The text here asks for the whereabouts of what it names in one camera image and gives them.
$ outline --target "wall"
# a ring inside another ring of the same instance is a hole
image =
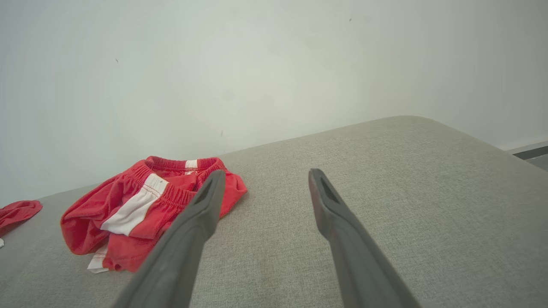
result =
[[[0,204],[394,115],[548,140],[548,2],[4,0]]]

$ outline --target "gray floor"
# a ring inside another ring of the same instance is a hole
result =
[[[528,159],[527,162],[539,167],[542,170],[548,171],[548,154]]]

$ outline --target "gray bedsheet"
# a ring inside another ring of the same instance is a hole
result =
[[[314,221],[311,167],[327,174],[422,303],[548,306],[548,173],[468,135],[393,117],[221,158],[249,192],[205,246],[192,307],[342,306]],[[92,256],[72,255],[59,228],[91,188],[41,199],[42,211],[3,237],[1,306],[113,303],[132,274],[88,272]]]

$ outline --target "clothing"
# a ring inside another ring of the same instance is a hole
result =
[[[40,212],[40,201],[17,201],[0,209],[0,236],[26,222]]]
[[[223,217],[247,189],[219,158],[172,161],[151,156],[73,204],[61,218],[65,242],[75,254],[97,252],[88,266],[92,272],[135,272],[211,172],[219,169],[226,173]]]

